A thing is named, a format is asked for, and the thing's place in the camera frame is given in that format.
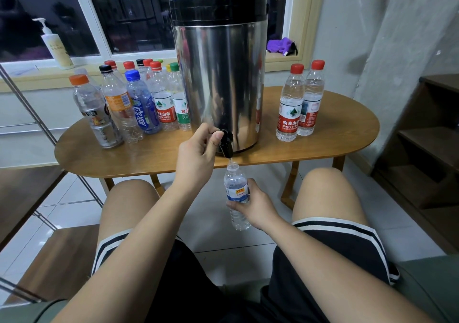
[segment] stainless steel dispenser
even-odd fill
[[[258,140],[268,17],[266,0],[170,0],[191,127],[233,135],[233,151]]]

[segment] right hand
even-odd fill
[[[241,212],[251,225],[266,232],[269,226],[282,218],[278,215],[268,194],[260,190],[255,180],[249,178],[247,183],[250,190],[250,201],[248,203],[227,201],[226,205]]]

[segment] red label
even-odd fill
[[[279,114],[279,119],[277,120],[277,129],[281,132],[287,134],[292,134],[298,129],[298,123],[300,119],[288,119]]]
[[[306,113],[306,116],[301,116],[301,120],[304,118],[304,122],[300,121],[299,125],[302,128],[311,128],[315,125],[315,120],[317,118],[317,113],[318,111],[315,111],[313,113]]]
[[[158,119],[161,123],[173,123],[175,120],[177,120],[174,107],[164,109],[162,111],[156,109],[156,112],[158,113]]]

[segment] left hand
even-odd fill
[[[198,194],[210,179],[222,136],[218,128],[202,123],[194,135],[179,146],[174,179],[177,187]]]

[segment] hand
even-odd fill
[[[218,128],[202,123],[194,135],[179,146],[174,185],[188,193],[199,193],[212,174],[222,136]]]
[[[250,201],[240,203],[236,201],[227,201],[226,205],[241,212],[247,220],[257,229],[264,232],[275,222],[283,220],[278,214],[271,202],[268,194],[261,191],[253,178],[247,180],[250,191]]]

